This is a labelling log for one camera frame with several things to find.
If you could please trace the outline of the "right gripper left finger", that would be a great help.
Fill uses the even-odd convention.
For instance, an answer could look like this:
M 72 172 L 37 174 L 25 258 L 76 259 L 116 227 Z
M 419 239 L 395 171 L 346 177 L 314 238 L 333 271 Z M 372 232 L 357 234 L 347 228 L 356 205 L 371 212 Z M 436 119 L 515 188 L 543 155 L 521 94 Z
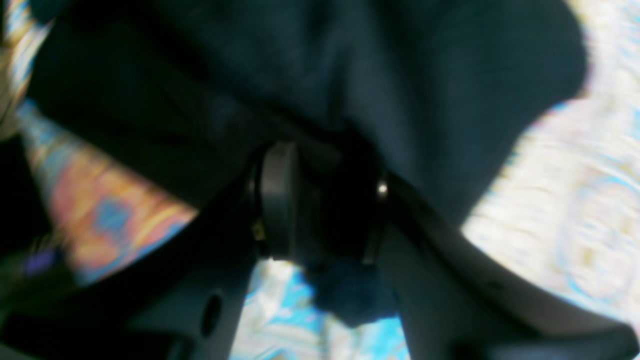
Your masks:
M 71 246 L 1 264 L 3 360 L 226 360 L 261 257 L 294 251 L 298 146 L 276 142 L 168 242 L 80 282 Z

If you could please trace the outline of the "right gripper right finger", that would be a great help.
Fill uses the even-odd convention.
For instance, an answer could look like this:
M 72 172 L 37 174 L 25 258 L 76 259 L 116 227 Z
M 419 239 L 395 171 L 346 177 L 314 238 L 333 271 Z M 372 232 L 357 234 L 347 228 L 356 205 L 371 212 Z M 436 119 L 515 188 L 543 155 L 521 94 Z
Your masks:
M 414 360 L 632 360 L 633 328 L 506 269 L 450 227 L 401 178 L 375 182 L 364 260 L 390 283 Z

